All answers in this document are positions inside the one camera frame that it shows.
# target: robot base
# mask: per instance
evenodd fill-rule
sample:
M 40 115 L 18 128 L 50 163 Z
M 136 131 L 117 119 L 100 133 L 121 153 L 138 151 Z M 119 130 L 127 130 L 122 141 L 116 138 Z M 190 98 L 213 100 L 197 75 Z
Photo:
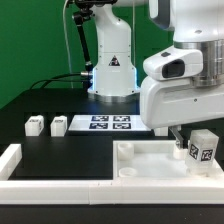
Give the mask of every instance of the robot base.
M 88 92 L 88 97 L 105 103 L 125 103 L 139 99 L 139 92 L 127 96 L 103 96 L 97 93 Z

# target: black table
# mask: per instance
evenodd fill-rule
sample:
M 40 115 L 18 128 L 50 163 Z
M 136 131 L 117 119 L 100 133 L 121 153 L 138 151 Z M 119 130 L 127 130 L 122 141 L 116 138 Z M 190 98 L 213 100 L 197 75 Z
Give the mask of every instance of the black table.
M 24 123 L 31 115 L 45 117 L 45 129 L 39 137 L 25 137 Z M 158 140 L 167 139 L 155 137 L 153 132 L 68 132 L 64 138 L 52 139 L 50 137 L 50 123 L 54 116 L 65 115 L 70 123 L 75 114 L 82 115 L 138 115 L 139 102 L 122 104 L 108 104 L 88 99 L 83 90 L 67 89 L 41 89 L 23 92 L 0 111 L 0 153 L 11 143 L 21 143 L 25 159 L 18 165 L 11 179 L 112 179 L 112 141 L 113 140 Z M 189 137 L 192 129 L 209 128 L 220 137 L 216 159 L 223 168 L 223 136 L 224 120 L 200 122 L 184 125 L 182 134 Z M 97 163 L 91 163 L 92 156 L 86 156 L 89 142 L 100 142 L 104 150 L 103 158 L 94 158 Z M 65 147 L 77 148 L 76 154 L 71 150 L 63 153 Z M 37 164 L 43 163 L 43 155 L 57 149 L 57 154 L 51 158 L 52 163 L 45 164 L 46 169 L 32 168 L 32 156 L 38 157 Z M 72 163 L 69 157 L 77 156 L 80 161 L 85 156 L 85 161 L 90 163 L 89 169 L 82 170 L 77 165 L 74 172 L 70 173 Z M 57 158 L 63 157 L 66 166 L 62 172 L 56 170 Z M 26 165 L 27 171 L 21 169 Z M 0 205 L 0 223 L 223 223 L 223 205 Z

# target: black label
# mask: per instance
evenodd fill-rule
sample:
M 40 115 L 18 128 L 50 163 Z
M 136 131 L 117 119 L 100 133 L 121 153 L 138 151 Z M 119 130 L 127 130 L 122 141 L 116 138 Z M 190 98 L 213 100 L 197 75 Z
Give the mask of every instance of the black label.
M 130 116 L 114 116 L 114 121 L 117 122 L 130 122 L 131 121 L 131 117 Z
M 91 123 L 89 129 L 108 129 L 108 123 Z
M 120 66 L 119 61 L 117 60 L 117 57 L 114 55 L 114 57 L 112 58 L 109 66 Z
M 210 161 L 212 159 L 213 149 L 203 150 L 201 161 Z
M 195 145 L 191 144 L 191 148 L 190 148 L 190 152 L 189 152 L 189 154 L 190 154 L 195 160 L 197 160 L 197 158 L 198 158 L 198 153 L 199 153 L 199 149 L 198 149 Z
M 131 129 L 131 124 L 130 123 L 114 123 L 113 124 L 113 129 Z
M 109 121 L 109 116 L 92 116 L 92 121 Z

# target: white plastic casing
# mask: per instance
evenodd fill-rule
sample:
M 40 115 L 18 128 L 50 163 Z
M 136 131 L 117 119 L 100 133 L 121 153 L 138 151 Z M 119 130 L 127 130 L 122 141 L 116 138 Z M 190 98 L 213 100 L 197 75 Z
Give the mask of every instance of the white plastic casing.
M 148 76 L 141 86 L 140 115 L 150 129 L 221 118 L 223 97 L 224 85 L 208 91 L 192 87 L 190 78 L 157 81 Z
M 223 0 L 171 0 L 175 14 L 176 42 L 205 42 L 224 39 Z
M 51 136 L 52 137 L 63 137 L 67 131 L 67 117 L 60 116 L 55 117 L 51 123 Z
M 169 53 L 167 57 L 163 57 L 163 53 Z M 182 60 L 185 64 L 185 72 L 181 77 L 185 78 L 199 74 L 203 70 L 203 55 L 199 50 L 182 50 L 172 47 L 146 59 L 144 61 L 145 73 L 156 80 L 166 80 L 162 75 L 163 67 L 175 60 Z
M 26 136 L 39 136 L 44 128 L 44 117 L 42 115 L 31 116 L 25 124 Z

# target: robot body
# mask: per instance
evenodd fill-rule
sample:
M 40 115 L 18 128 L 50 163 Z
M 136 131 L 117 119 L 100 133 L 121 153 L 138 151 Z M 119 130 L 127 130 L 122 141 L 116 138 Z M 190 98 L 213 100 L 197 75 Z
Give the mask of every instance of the robot body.
M 98 35 L 98 64 L 93 70 L 91 98 L 123 102 L 139 93 L 131 62 L 131 28 L 114 16 L 111 5 L 94 8 Z
M 167 21 L 159 16 L 163 2 L 170 10 Z M 174 46 L 144 62 L 148 77 L 141 86 L 143 122 L 157 128 L 223 117 L 224 0 L 150 3 L 152 20 L 175 32 Z

